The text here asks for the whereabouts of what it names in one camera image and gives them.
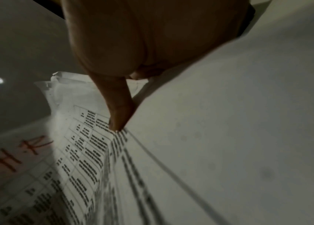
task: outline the white paper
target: white paper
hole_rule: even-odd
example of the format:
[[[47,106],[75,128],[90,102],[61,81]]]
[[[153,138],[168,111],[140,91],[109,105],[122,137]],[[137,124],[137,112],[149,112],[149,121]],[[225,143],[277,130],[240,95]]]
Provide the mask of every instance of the white paper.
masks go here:
[[[0,224],[314,224],[314,7],[191,66],[129,82],[119,133],[87,76],[0,135]]]

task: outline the skin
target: skin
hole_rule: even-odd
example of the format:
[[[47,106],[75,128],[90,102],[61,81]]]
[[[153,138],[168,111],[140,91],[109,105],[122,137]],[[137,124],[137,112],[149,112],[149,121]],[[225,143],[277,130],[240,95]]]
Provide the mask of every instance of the skin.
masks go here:
[[[121,130],[135,111],[126,79],[156,76],[236,37],[249,0],[62,0],[73,53]]]

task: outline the hand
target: hand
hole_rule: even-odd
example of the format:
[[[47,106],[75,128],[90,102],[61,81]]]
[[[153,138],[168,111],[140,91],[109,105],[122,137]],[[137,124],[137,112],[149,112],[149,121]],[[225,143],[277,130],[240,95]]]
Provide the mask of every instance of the hand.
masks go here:
[[[110,129],[135,111],[126,78],[147,78],[236,37],[248,0],[62,0],[72,50],[104,96]]]

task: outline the gray surface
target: gray surface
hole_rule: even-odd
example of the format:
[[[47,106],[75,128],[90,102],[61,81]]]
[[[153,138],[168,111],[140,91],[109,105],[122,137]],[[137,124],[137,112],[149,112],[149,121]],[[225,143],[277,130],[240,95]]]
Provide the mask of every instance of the gray surface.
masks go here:
[[[75,62],[65,22],[30,0],[0,0],[0,133],[50,114],[35,81]]]

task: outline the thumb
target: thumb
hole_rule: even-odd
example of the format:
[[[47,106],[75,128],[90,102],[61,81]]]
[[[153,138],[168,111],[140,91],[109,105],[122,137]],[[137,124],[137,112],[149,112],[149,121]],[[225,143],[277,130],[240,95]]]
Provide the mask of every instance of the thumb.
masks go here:
[[[110,111],[109,129],[123,129],[135,110],[126,78],[91,73],[89,76],[103,95]]]

